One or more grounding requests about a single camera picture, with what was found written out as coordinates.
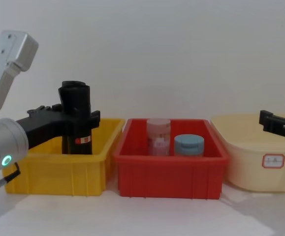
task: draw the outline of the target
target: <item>white table surface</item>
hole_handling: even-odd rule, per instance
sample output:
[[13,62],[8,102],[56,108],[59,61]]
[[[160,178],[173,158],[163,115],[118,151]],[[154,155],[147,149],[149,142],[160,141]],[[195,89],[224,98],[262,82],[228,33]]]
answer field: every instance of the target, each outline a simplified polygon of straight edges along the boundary
[[0,192],[0,236],[285,236],[285,194],[224,185],[221,199],[125,198]]

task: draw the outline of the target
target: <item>white wall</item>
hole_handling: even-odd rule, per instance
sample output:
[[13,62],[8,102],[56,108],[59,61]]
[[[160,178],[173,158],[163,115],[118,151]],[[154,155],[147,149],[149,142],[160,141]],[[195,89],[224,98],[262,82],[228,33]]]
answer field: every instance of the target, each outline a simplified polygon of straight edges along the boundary
[[58,103],[63,80],[103,117],[285,112],[285,0],[0,0],[4,29],[40,47],[0,117]]

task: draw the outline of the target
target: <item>yellow plastic bin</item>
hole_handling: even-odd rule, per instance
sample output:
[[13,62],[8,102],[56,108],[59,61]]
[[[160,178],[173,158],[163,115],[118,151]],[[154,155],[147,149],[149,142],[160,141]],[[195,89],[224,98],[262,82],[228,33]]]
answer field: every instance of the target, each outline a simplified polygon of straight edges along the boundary
[[285,137],[264,132],[258,120],[259,114],[211,119],[230,154],[227,179],[251,191],[285,192]]
[[[92,130],[93,155],[61,154],[61,137],[29,150],[20,161],[21,174],[6,185],[7,193],[98,196],[115,169],[113,151],[121,137],[123,119],[102,119]],[[14,166],[3,169],[6,176]]]

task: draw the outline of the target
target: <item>pink jar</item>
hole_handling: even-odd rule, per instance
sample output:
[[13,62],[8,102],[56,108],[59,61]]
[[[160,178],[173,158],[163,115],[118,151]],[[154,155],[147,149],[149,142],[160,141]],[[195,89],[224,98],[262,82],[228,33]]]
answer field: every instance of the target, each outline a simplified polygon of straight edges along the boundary
[[171,138],[171,121],[169,119],[148,119],[147,135],[149,155],[169,155]]

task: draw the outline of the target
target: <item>black handheld object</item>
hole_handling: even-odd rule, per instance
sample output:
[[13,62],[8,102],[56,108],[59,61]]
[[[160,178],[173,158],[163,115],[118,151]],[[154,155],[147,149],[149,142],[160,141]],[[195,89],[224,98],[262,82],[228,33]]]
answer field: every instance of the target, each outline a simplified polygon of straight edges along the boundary
[[264,131],[285,137],[285,118],[275,116],[268,111],[260,111],[259,123],[264,126]]
[[63,137],[63,154],[92,154],[92,129],[100,122],[100,111],[91,113],[90,87],[79,81],[65,81],[59,88],[61,104],[29,110],[18,120],[29,148],[54,137]]

